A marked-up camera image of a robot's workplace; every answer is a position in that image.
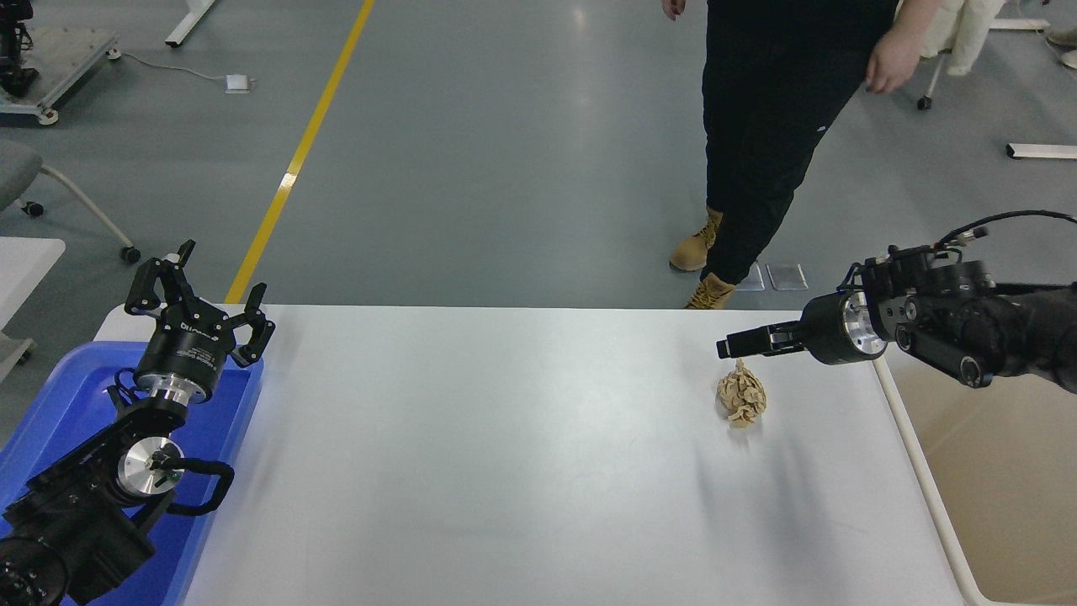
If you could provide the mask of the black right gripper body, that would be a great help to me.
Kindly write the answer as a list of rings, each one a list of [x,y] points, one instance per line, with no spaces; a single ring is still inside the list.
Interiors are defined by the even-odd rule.
[[[847,333],[845,310],[851,293],[835,292],[809,300],[800,318],[805,349],[822,364],[849,364],[853,348]]]

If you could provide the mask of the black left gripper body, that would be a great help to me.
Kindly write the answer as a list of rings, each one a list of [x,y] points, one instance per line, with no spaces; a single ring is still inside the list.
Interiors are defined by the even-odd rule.
[[[135,367],[135,386],[150,394],[165,384],[180,384],[190,396],[212,396],[230,350],[218,328],[226,311],[206,306],[187,312],[176,306],[159,313],[135,308],[134,315],[157,322]]]

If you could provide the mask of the person's left hand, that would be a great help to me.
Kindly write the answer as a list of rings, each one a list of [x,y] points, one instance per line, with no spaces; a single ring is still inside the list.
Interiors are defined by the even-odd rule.
[[[867,61],[867,91],[884,95],[896,91],[915,72],[923,34],[893,27],[882,36]]]

